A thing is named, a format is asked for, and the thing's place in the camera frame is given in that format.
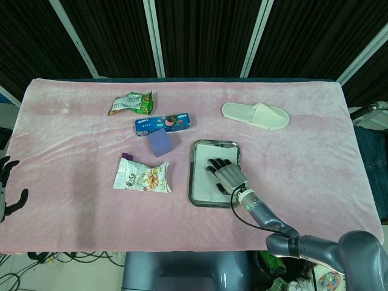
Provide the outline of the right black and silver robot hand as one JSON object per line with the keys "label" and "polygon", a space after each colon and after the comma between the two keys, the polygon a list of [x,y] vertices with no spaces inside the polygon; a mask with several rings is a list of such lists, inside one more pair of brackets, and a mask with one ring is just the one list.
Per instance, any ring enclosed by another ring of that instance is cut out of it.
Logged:
{"label": "right black and silver robot hand", "polygon": [[245,190],[248,180],[241,169],[229,159],[210,158],[206,170],[216,177],[216,186],[223,195],[235,195],[241,189]]}

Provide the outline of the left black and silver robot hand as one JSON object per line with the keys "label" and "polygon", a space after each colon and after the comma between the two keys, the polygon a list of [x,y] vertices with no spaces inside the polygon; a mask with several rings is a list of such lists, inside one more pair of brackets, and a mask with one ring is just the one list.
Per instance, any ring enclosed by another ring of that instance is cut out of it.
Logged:
{"label": "left black and silver robot hand", "polygon": [[20,163],[19,160],[10,161],[10,156],[1,158],[1,222],[5,220],[7,216],[23,208],[28,200],[28,189],[24,189],[21,192],[21,196],[18,202],[8,206],[5,200],[7,182],[10,177],[12,168]]}

